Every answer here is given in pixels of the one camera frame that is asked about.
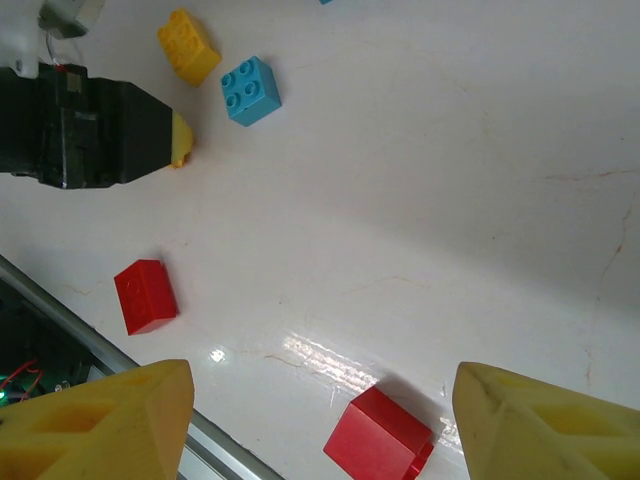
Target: lego brick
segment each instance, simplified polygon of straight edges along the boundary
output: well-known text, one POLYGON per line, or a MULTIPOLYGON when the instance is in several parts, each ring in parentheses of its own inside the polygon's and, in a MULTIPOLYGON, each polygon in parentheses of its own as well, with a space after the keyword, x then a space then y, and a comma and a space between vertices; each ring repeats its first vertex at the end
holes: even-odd
POLYGON ((178 315, 169 275, 159 260, 138 260, 114 280, 129 335, 148 333, 178 315))
POLYGON ((472 479, 640 478, 638 410, 464 362, 453 413, 472 479))
POLYGON ((345 410, 324 452, 355 480, 412 480, 433 451, 432 432, 376 387, 345 410))
POLYGON ((186 360, 2 408, 3 480, 175 480, 193 414, 186 360))
POLYGON ((282 106, 271 67, 251 57, 220 80, 229 118, 248 127, 282 106))
POLYGON ((158 41, 176 74, 194 87, 222 60, 200 22, 184 8, 172 12, 169 22, 158 29, 158 41))

